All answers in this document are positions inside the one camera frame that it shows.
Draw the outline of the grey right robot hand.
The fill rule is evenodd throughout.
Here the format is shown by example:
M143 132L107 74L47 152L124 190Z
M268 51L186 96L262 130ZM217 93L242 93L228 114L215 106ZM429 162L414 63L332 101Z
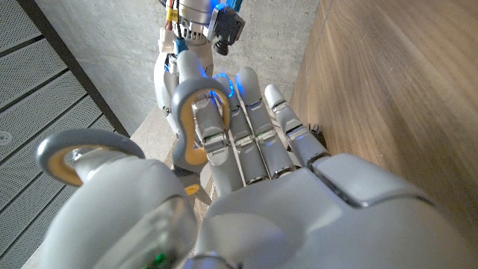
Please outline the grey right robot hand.
M160 27L154 89L157 106L175 135L179 127L173 101L178 85L192 77L210 76L214 70L209 34L220 4L213 0L161 1L167 15Z

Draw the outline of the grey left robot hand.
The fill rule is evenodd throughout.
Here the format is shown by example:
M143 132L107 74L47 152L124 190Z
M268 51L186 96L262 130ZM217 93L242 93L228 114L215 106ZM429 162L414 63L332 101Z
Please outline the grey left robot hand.
M477 254L414 185L330 155L282 95L238 73L176 89L173 168L128 138L46 138L42 170L77 187L46 234L44 268L475 268Z

